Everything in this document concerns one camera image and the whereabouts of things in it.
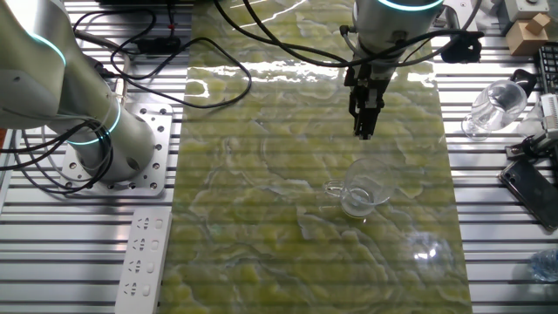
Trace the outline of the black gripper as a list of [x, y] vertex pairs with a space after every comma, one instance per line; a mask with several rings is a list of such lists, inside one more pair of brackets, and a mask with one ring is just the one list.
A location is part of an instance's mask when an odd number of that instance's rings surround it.
[[[351, 89], [350, 95], [356, 99], [358, 105], [365, 107], [384, 107], [384, 93], [391, 82], [393, 68], [375, 65], [354, 65], [347, 68], [344, 85]], [[364, 117], [364, 137], [370, 139], [378, 122], [381, 108], [366, 108]], [[358, 106], [350, 107], [350, 115], [354, 118], [353, 133], [359, 139], [363, 138], [362, 114]]]

